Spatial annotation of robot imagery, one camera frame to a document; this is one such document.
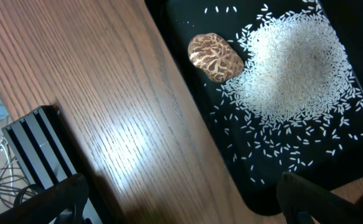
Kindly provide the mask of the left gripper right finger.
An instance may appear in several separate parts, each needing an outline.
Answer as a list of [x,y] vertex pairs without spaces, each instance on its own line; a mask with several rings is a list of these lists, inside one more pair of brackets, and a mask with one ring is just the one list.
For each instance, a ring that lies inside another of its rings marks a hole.
[[282,173],[276,199],[287,223],[363,223],[363,207],[292,172]]

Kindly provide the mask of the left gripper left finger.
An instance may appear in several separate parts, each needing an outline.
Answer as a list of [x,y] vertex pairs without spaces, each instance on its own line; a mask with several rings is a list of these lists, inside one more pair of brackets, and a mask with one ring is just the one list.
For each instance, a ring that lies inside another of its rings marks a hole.
[[88,192],[86,178],[74,174],[0,214],[0,224],[50,223],[56,218],[60,223],[84,223]]

